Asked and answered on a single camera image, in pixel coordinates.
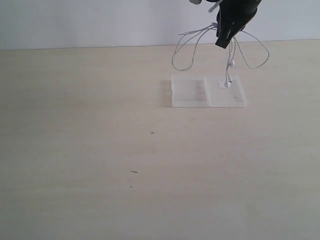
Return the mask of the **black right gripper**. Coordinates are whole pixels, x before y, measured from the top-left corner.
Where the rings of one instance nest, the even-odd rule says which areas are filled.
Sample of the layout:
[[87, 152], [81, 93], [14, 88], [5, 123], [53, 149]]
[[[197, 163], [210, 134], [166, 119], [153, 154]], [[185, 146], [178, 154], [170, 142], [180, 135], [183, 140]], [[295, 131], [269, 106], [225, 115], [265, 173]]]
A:
[[232, 38], [256, 15], [261, 0], [223, 0], [217, 14], [218, 33], [215, 45], [226, 49]]

